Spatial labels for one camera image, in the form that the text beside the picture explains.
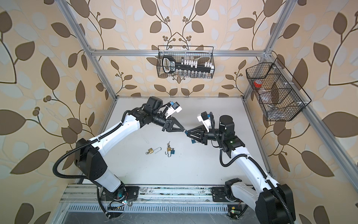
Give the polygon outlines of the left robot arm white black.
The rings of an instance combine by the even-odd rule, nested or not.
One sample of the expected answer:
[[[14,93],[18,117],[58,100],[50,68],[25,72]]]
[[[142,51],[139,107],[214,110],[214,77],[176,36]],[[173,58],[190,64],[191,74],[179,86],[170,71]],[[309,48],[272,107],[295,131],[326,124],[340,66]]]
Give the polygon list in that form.
[[[155,124],[163,132],[183,132],[184,127],[172,114],[182,110],[177,102],[163,101],[150,97],[141,107],[126,110],[120,122],[89,140],[81,139],[76,148],[61,156],[53,166],[53,174],[62,179],[87,179],[97,186],[97,200],[101,201],[100,191],[108,194],[111,201],[127,204],[129,193],[125,184],[108,168],[104,157],[118,143],[133,132],[148,124]],[[65,175],[58,171],[62,161],[71,155],[75,156],[74,164],[81,170],[82,175]]]

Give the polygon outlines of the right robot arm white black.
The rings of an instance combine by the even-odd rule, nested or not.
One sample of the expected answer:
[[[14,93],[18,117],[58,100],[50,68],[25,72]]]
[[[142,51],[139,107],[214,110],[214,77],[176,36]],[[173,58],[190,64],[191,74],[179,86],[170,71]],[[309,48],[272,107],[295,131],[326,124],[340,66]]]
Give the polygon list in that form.
[[[201,126],[186,131],[187,137],[207,145],[216,141],[220,150],[219,161],[227,168],[236,163],[251,182],[244,184],[238,178],[225,182],[224,192],[228,201],[243,201],[253,209],[261,224],[292,224],[296,214],[293,192],[286,184],[281,185],[252,157],[249,150],[235,134],[233,118],[223,115],[215,128],[212,113],[198,115]]]

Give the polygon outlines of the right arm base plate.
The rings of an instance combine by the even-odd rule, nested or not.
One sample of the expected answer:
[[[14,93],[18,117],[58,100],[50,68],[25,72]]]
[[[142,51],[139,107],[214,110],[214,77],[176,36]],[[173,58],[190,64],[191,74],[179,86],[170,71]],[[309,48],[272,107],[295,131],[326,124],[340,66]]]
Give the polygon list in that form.
[[[211,188],[212,200],[216,203],[228,203],[227,195],[225,192],[225,187],[212,187]]]

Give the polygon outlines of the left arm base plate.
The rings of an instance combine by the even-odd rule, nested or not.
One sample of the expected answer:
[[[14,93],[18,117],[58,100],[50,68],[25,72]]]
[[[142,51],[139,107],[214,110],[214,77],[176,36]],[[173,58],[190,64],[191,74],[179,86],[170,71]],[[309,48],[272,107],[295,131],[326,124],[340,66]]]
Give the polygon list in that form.
[[[102,197],[105,201],[135,201],[139,196],[139,186],[124,186],[114,192],[104,189]]]

